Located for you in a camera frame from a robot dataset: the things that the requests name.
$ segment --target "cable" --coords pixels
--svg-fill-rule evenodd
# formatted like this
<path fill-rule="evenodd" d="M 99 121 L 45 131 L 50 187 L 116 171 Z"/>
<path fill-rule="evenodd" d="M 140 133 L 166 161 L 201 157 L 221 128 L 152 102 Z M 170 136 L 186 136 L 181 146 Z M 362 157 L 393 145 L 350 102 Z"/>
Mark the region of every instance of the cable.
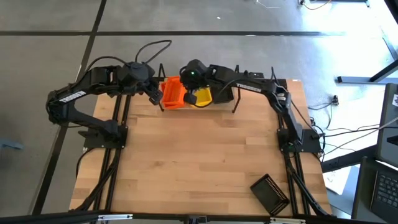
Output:
<path fill-rule="evenodd" d="M 380 124 L 362 126 L 362 127 L 359 127 L 357 130 L 359 130 L 359 129 L 361 129 L 361 128 L 373 127 L 373 126 L 376 126 L 376 125 L 380 125 Z"/>
<path fill-rule="evenodd" d="M 335 146 L 335 145 L 332 145 L 332 144 L 329 144 L 329 143 L 325 143 L 325 144 L 327 144 L 328 146 L 337 147 L 337 146 Z M 351 150 L 351 151 L 354 151 L 354 152 L 355 152 L 355 150 L 354 150 L 354 149 L 348 149 L 348 148 L 342 148 L 342 147 L 340 147 L 339 149 Z"/>
<path fill-rule="evenodd" d="M 346 131 L 354 131 L 348 128 L 335 128 L 335 129 L 328 129 L 328 131 L 337 131 L 337 130 L 346 130 Z"/>
<path fill-rule="evenodd" d="M 181 76 L 182 72 L 183 72 L 186 68 L 187 68 L 187 66 L 184 66 L 184 67 L 180 68 L 180 76 Z"/>
<path fill-rule="evenodd" d="M 360 139 L 360 138 L 363 138 L 363 137 L 365 137 L 365 136 L 368 136 L 368 135 L 372 134 L 373 132 L 376 132 L 376 131 L 378 131 L 378 130 L 382 130 L 383 128 L 387 127 L 388 125 L 392 124 L 393 122 L 395 122 L 395 121 L 397 121 L 397 120 L 398 120 L 398 117 L 392 119 L 392 120 L 389 121 L 388 123 L 384 124 L 383 126 L 380 126 L 379 128 L 377 128 L 377 129 L 374 130 L 374 131 L 371 131 L 370 133 L 367 133 L 367 134 L 365 134 L 365 135 L 362 135 L 362 136 L 360 136 L 360 137 L 358 137 L 358 138 L 355 138 L 355 139 L 353 139 L 353 140 L 350 140 L 350 141 L 348 141 L 348 142 L 346 142 L 346 143 L 344 143 L 344 144 L 342 144 L 342 145 L 340 145 L 340 146 L 334 148 L 332 151 L 326 153 L 325 155 L 327 155 L 327 154 L 329 154 L 329 153 L 331 153 L 331 152 L 333 152 L 333 151 L 339 149 L 341 146 L 345 146 L 345 145 L 347 145 L 348 143 L 351 143 L 351 142 L 353 142 L 353 141 L 355 141 L 355 140 L 357 140 L 357 139 Z"/>
<path fill-rule="evenodd" d="M 80 167 L 81 159 L 82 159 L 87 153 L 91 152 L 93 149 L 94 149 L 94 148 L 89 148 L 89 149 L 87 149 L 87 151 L 85 151 L 85 152 L 79 157 L 79 160 L 77 160 L 77 165 L 76 165 L 76 178 L 77 178 L 77 175 L 79 174 L 79 167 Z"/>
<path fill-rule="evenodd" d="M 306 120 L 306 119 L 304 118 L 304 116 L 301 114 L 301 112 L 299 111 L 299 109 L 298 109 L 298 108 L 296 107 L 296 105 L 294 104 L 293 100 L 292 100 L 292 104 L 293 104 L 294 108 L 296 108 L 296 110 L 297 110 L 298 114 L 300 115 L 300 117 L 304 120 L 305 124 L 306 124 L 309 128 L 311 128 L 312 130 L 314 130 L 314 131 L 317 133 L 317 131 L 316 131 L 313 127 L 310 126 L 310 124 L 307 122 L 307 120 Z"/>
<path fill-rule="evenodd" d="M 329 122 L 328 122 L 328 125 L 326 126 L 326 130 L 328 130 L 329 131 L 329 126 L 330 126 L 330 123 L 331 123 L 331 119 L 332 119 L 332 117 L 333 117 L 333 105 L 332 105 L 332 102 L 330 102 L 330 116 L 328 116 L 329 117 Z"/>
<path fill-rule="evenodd" d="M 321 152 L 320 152 L 320 156 L 318 157 L 317 154 L 314 153 L 314 156 L 316 156 L 320 160 L 321 156 L 325 155 L 325 147 L 326 147 L 325 133 L 323 132 L 322 128 L 320 128 L 319 126 L 317 126 L 315 124 L 313 124 L 312 126 L 318 128 L 322 132 L 322 134 L 319 135 L 319 136 L 321 136 L 323 138 L 323 142 L 319 142 L 319 143 L 322 143 L 322 149 L 321 149 Z"/>
<path fill-rule="evenodd" d="M 115 57 L 115 56 L 101 56 L 101 57 L 98 57 L 98 58 L 94 59 L 94 60 L 87 66 L 87 69 L 86 69 L 86 72 L 85 72 L 85 73 L 87 73 L 87 72 L 91 69 L 91 67 L 95 64 L 95 62 L 97 62 L 97 61 L 99 61 L 99 60 L 101 60 L 101 59 L 106 59 L 106 58 L 108 58 L 108 59 L 115 59 L 115 60 L 117 60 L 117 61 L 119 61 L 119 62 L 125 64 L 126 66 L 129 66 L 129 64 L 128 64 L 127 62 L 125 62 L 124 60 L 122 60 L 122 59 L 120 59 L 120 58 L 118 58 L 118 57 Z"/>
<path fill-rule="evenodd" d="M 164 43 L 164 42 L 168 42 L 168 44 L 162 48 L 160 51 L 158 51 L 154 56 L 152 56 L 149 60 L 147 60 L 146 62 L 144 62 L 144 64 L 147 64 L 149 62 L 151 62 L 153 59 L 155 59 L 160 53 L 162 53 L 164 50 L 166 50 L 168 47 L 170 47 L 170 45 L 172 44 L 172 40 L 160 40 L 160 41 L 155 41 L 155 42 L 151 42 L 149 44 L 144 45 L 143 47 L 141 47 L 137 54 L 136 54 L 136 59 L 135 62 L 137 62 L 138 60 L 138 55 L 142 52 L 142 50 L 144 50 L 146 47 L 154 45 L 154 44 L 160 44 L 160 43 Z"/>
<path fill-rule="evenodd" d="M 62 125 L 62 124 L 60 124 L 60 126 L 61 126 L 61 127 L 64 127 L 64 128 L 80 128 L 80 127 L 83 127 L 82 125 L 65 126 L 65 125 Z"/>
<path fill-rule="evenodd" d="M 316 105 L 316 106 L 321 106 L 321 105 L 326 105 L 326 106 L 322 106 L 321 108 L 314 108 L 314 106 L 309 106 L 308 109 L 309 110 L 322 110 L 322 109 L 327 108 L 328 106 L 330 106 L 331 102 L 330 103 L 321 103 L 321 104 Z"/>
<path fill-rule="evenodd" d="M 218 98 L 220 97 L 221 93 L 222 93 L 230 84 L 232 84 L 233 82 L 239 81 L 239 80 L 242 80 L 242 78 L 237 78 L 237 79 L 231 80 L 231 81 L 229 81 L 227 84 L 225 84 L 225 85 L 219 90 L 219 92 L 218 92 L 217 95 L 214 97 L 214 99 L 212 99 L 208 104 L 203 105 L 203 106 L 198 106 L 198 105 L 193 105 L 193 106 L 195 106 L 195 107 L 197 107 L 197 108 L 205 108 L 205 107 L 207 107 L 207 106 L 210 106 L 210 105 L 213 103 L 213 101 L 215 101 L 216 99 L 218 99 Z"/>
<path fill-rule="evenodd" d="M 327 2 L 324 3 L 323 5 L 321 5 L 321 6 L 319 6 L 319 7 L 316 7 L 316 8 L 310 8 L 310 7 L 308 7 L 305 3 L 303 3 L 302 5 L 303 5 L 304 7 L 306 7 L 307 9 L 309 9 L 309 10 L 317 10 L 317 9 L 323 7 L 323 6 L 326 6 L 326 4 L 328 4 L 329 2 L 331 2 L 331 0 L 327 1 Z"/>
<path fill-rule="evenodd" d="M 398 129 L 398 127 L 385 127 L 386 129 Z M 362 129 L 362 130 L 356 130 L 356 131 L 347 131 L 347 132 L 343 132 L 343 133 L 338 133 L 338 134 L 332 134 L 332 135 L 328 135 L 325 137 L 335 137 L 335 136 L 339 136 L 342 134 L 349 134 L 349 133 L 356 133 L 356 132 L 361 132 L 361 131 L 370 131 L 370 130 L 375 130 L 375 129 L 379 129 L 379 128 L 368 128 L 368 129 Z"/>
<path fill-rule="evenodd" d="M 276 84 L 280 85 L 278 79 L 276 78 L 276 75 L 274 72 L 274 67 L 271 67 L 271 79 L 272 79 L 272 77 L 274 78 Z"/>

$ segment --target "black cable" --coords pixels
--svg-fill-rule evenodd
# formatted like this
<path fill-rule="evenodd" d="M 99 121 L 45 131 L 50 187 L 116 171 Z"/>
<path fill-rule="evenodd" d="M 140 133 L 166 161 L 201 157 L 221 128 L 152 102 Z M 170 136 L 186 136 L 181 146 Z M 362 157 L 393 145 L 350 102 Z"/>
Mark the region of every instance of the black cable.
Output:
<path fill-rule="evenodd" d="M 320 106 L 320 105 L 326 105 L 326 106 L 322 106 L 321 108 L 314 108 L 314 106 L 309 106 L 308 109 L 309 110 L 321 110 L 321 109 L 324 109 L 324 108 L 327 108 L 328 106 L 330 106 L 331 102 L 330 103 L 321 103 L 321 104 L 315 105 L 315 106 Z"/>
<path fill-rule="evenodd" d="M 328 122 L 328 125 L 326 126 L 326 130 L 328 130 L 328 128 L 330 126 L 330 123 L 331 123 L 331 119 L 333 118 L 333 113 L 332 112 L 333 112 L 333 105 L 330 102 L 330 116 L 328 116 L 329 117 L 329 122 Z"/>
<path fill-rule="evenodd" d="M 187 66 L 184 66 L 184 67 L 180 68 L 180 76 L 181 76 L 182 72 L 183 72 L 186 68 L 187 68 Z"/>
<path fill-rule="evenodd" d="M 329 146 L 333 146 L 333 147 L 338 147 L 338 146 L 335 146 L 335 145 L 329 144 L 329 143 L 325 143 L 325 144 L 327 144 L 327 145 L 329 145 Z M 348 148 L 342 148 L 342 147 L 338 147 L 338 148 L 339 148 L 339 149 L 342 149 L 342 150 L 351 150 L 351 151 L 354 151 L 354 152 L 355 152 L 354 149 L 348 149 Z"/>
<path fill-rule="evenodd" d="M 61 127 L 64 127 L 64 128 L 80 128 L 80 127 L 83 127 L 82 125 L 75 125 L 75 126 L 65 126 L 65 125 L 62 125 L 62 124 L 59 124 Z"/>
<path fill-rule="evenodd" d="M 168 42 L 168 44 L 162 48 L 160 51 L 158 51 L 154 56 L 152 56 L 149 60 L 147 60 L 146 62 L 144 62 L 144 64 L 147 64 L 149 62 L 151 62 L 153 59 L 155 59 L 160 53 L 162 53 L 164 50 L 166 50 L 168 47 L 170 47 L 170 45 L 172 44 L 172 40 L 160 40 L 160 41 L 155 41 L 155 42 L 151 42 L 149 44 L 144 45 L 143 47 L 141 47 L 137 54 L 136 54 L 136 59 L 135 62 L 138 61 L 138 55 L 141 53 L 142 50 L 144 50 L 146 47 L 154 45 L 154 44 L 159 44 L 159 43 L 164 43 L 164 42 Z"/>
<path fill-rule="evenodd" d="M 274 72 L 274 67 L 271 67 L 271 79 L 272 78 L 274 78 L 276 84 L 280 85 L 278 79 L 276 78 L 276 75 L 275 75 L 275 72 Z"/>
<path fill-rule="evenodd" d="M 89 148 L 89 149 L 87 149 L 87 151 L 85 151 L 85 152 L 79 157 L 79 160 L 77 160 L 77 165 L 76 165 L 76 178 L 77 178 L 77 175 L 79 174 L 79 167 L 80 167 L 81 159 L 82 159 L 87 153 L 91 152 L 91 150 L 93 150 L 93 149 L 94 149 L 94 148 Z"/>
<path fill-rule="evenodd" d="M 384 127 L 384 128 L 398 129 L 398 127 Z M 369 131 L 369 130 L 375 130 L 375 129 L 378 129 L 378 128 L 368 128 L 368 129 L 362 129 L 362 130 L 356 130 L 356 131 L 347 131 L 347 132 L 343 132 L 343 133 L 332 134 L 332 135 L 325 136 L 325 137 L 334 137 L 334 136 L 339 136 L 341 134 L 356 133 L 356 132 L 360 132 L 360 131 Z"/>
<path fill-rule="evenodd" d="M 222 93 L 227 87 L 229 87 L 230 84 L 232 84 L 233 82 L 239 81 L 239 80 L 242 80 L 242 78 L 237 78 L 237 79 L 231 80 L 231 81 L 229 81 L 227 84 L 225 84 L 225 85 L 219 90 L 219 92 L 218 92 L 217 95 L 214 97 L 214 99 L 212 99 L 208 104 L 203 105 L 203 106 L 198 106 L 198 105 L 194 104 L 193 106 L 195 106 L 195 107 L 197 107 L 197 108 L 205 108 L 205 107 L 207 107 L 207 106 L 210 106 L 211 104 L 213 104 L 213 102 L 214 102 L 216 99 L 218 99 L 218 98 L 220 97 L 221 93 Z"/>
<path fill-rule="evenodd" d="M 361 129 L 361 128 L 373 127 L 373 126 L 376 126 L 376 125 L 379 125 L 379 126 L 380 126 L 380 124 L 361 126 L 361 127 L 359 127 L 357 130 L 359 130 L 359 129 Z"/>
<path fill-rule="evenodd" d="M 127 62 L 125 62 L 124 60 L 122 60 L 122 59 L 120 59 L 120 58 L 118 58 L 118 57 L 115 57 L 115 56 L 101 56 L 101 57 L 98 57 L 98 58 L 94 59 L 94 60 L 87 66 L 86 73 L 91 69 L 91 67 L 95 64 L 95 62 L 97 62 L 97 61 L 99 61 L 99 60 L 101 60 L 101 59 L 106 59 L 106 58 L 108 58 L 108 59 L 115 59 L 115 60 L 117 60 L 117 61 L 119 61 L 119 62 L 125 64 L 126 66 L 129 66 L 129 64 L 128 64 Z"/>
<path fill-rule="evenodd" d="M 318 128 L 322 132 L 320 135 L 323 138 L 321 156 L 323 155 L 323 157 L 324 157 L 325 156 L 325 147 L 326 147 L 325 133 L 323 132 L 322 128 L 320 128 L 319 126 L 317 126 L 315 124 L 313 124 L 312 126 Z"/>

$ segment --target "concrete floor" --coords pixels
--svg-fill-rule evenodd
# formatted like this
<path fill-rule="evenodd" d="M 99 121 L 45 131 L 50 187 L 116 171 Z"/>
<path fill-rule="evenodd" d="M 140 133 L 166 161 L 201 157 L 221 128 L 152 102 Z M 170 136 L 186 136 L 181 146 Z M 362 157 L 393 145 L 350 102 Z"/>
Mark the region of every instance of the concrete floor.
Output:
<path fill-rule="evenodd" d="M 393 61 L 372 8 L 339 2 L 309 11 L 296 1 L 260 2 L 279 8 L 268 9 L 249 0 L 108 1 L 99 30 L 335 31 L 349 36 L 97 37 L 89 61 L 102 55 L 133 60 L 144 44 L 170 38 L 172 46 L 151 62 L 154 68 L 162 62 L 168 75 L 176 75 L 193 58 L 206 64 L 239 64 L 241 69 L 265 74 L 274 66 L 279 78 L 303 80 L 310 105 L 324 103 L 333 95 L 349 101 L 383 91 L 383 86 L 335 83 L 340 75 L 370 77 Z M 99 5 L 100 0 L 41 0 L 40 4 L 3 0 L 0 30 L 90 31 Z M 57 130 L 44 110 L 47 94 L 75 80 L 87 41 L 88 37 L 0 37 L 0 136 L 25 145 L 23 151 L 1 151 L 0 217 L 25 215 L 31 209 Z M 155 48 L 140 57 L 148 58 Z M 95 99 L 86 97 L 77 108 L 92 113 Z M 325 114 L 313 115 L 320 126 L 326 126 Z M 345 124 L 344 119 L 336 122 L 335 126 Z M 68 209 L 83 145 L 77 131 L 67 133 L 44 213 Z"/>

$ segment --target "black bracket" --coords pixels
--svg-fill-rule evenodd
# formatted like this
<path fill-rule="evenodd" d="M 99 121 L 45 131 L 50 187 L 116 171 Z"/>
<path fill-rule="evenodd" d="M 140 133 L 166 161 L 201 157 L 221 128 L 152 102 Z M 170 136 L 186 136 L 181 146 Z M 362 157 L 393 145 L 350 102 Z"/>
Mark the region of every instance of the black bracket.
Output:
<path fill-rule="evenodd" d="M 78 133 L 86 140 L 84 147 L 91 148 L 104 148 L 104 149 L 123 149 L 126 145 L 127 131 L 129 127 L 125 125 L 118 126 L 120 137 L 109 139 L 100 130 L 88 128 L 87 131 L 79 131 Z"/>
<path fill-rule="evenodd" d="M 321 152 L 321 146 L 319 144 L 318 134 L 312 129 L 303 129 L 302 134 L 302 145 L 293 146 L 286 144 L 288 142 L 289 132 L 286 128 L 280 128 L 277 130 L 278 143 L 280 150 L 283 152 Z"/>
<path fill-rule="evenodd" d="M 184 224 L 199 224 L 199 223 L 207 223 L 207 217 L 190 215 L 184 220 Z"/>
<path fill-rule="evenodd" d="M 160 63 L 159 72 L 157 73 L 157 77 L 155 77 L 155 80 L 158 81 L 158 82 L 164 82 L 165 78 L 167 78 L 167 77 L 166 77 L 166 74 L 164 72 L 164 67 L 163 67 L 163 64 Z M 162 112 L 164 111 L 161 103 L 159 103 L 159 108 L 160 108 L 160 110 Z"/>
<path fill-rule="evenodd" d="M 239 73 L 239 65 L 236 65 L 235 72 Z M 238 88 L 238 100 L 235 103 L 235 106 L 234 106 L 234 109 L 232 110 L 232 113 L 235 113 L 236 108 L 238 107 L 240 101 L 241 101 L 241 89 Z"/>

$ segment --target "wooden table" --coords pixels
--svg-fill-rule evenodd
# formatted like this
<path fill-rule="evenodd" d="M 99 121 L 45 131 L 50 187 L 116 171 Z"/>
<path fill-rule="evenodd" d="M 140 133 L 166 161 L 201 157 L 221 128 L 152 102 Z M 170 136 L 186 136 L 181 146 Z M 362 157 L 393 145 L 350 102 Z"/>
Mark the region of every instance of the wooden table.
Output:
<path fill-rule="evenodd" d="M 302 82 L 287 80 L 287 86 L 309 120 Z M 129 136 L 121 154 L 112 212 L 269 215 L 249 189 L 264 174 L 289 197 L 277 143 L 277 115 L 265 96 L 241 92 L 235 114 L 231 112 L 233 102 L 161 112 L 148 96 L 132 97 Z M 99 96 L 94 116 L 111 119 L 114 101 L 107 95 Z M 295 117 L 305 126 L 296 111 Z M 79 206 L 97 184 L 103 154 L 104 149 L 95 149 L 83 158 L 70 208 Z M 306 153 L 301 153 L 301 160 L 306 186 L 330 213 L 319 161 Z M 297 203 L 303 213 L 299 193 Z M 290 205 L 279 214 L 290 215 Z"/>

